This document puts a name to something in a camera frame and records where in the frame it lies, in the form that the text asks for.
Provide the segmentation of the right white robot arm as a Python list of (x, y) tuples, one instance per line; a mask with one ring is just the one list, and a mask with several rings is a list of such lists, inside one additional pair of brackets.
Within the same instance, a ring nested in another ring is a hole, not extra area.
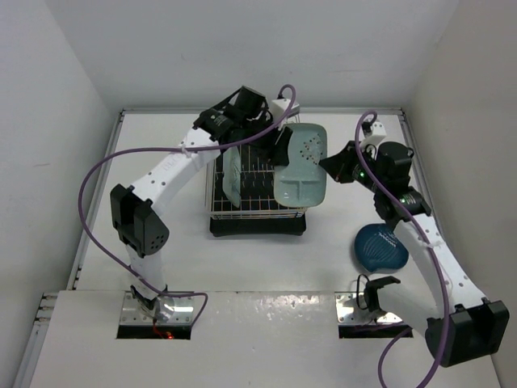
[(414, 151), (395, 141), (376, 146), (349, 141), (320, 167), (338, 183), (357, 182), (373, 194), (377, 214), (409, 252), (433, 302), (424, 302), (395, 276), (366, 283), (363, 296), (370, 312), (390, 312), (415, 329), (443, 367), (495, 354), (510, 312), (492, 302), (466, 275), (438, 231), (431, 207), (410, 185)]

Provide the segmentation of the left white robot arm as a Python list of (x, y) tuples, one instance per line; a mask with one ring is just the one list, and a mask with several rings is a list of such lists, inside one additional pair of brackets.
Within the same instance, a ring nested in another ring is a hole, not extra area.
[(271, 148), (295, 106), (294, 96), (278, 95), (268, 101), (265, 95), (242, 86), (202, 111), (179, 145), (146, 175), (111, 190), (111, 220), (130, 259), (132, 294), (147, 311), (155, 311), (167, 291), (161, 250), (170, 231), (162, 216), (170, 202), (226, 150), (247, 144)]

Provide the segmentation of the light green divided plate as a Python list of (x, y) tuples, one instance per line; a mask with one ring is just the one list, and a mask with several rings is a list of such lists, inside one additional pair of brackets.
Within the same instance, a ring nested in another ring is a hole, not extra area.
[(327, 132), (319, 124), (288, 123), (292, 130), (289, 164), (274, 167), (274, 198), (288, 208), (310, 208), (323, 202), (326, 172), (318, 165), (327, 158)]
[(232, 147), (223, 153), (222, 189), (232, 206), (241, 205), (242, 160), (238, 147)]

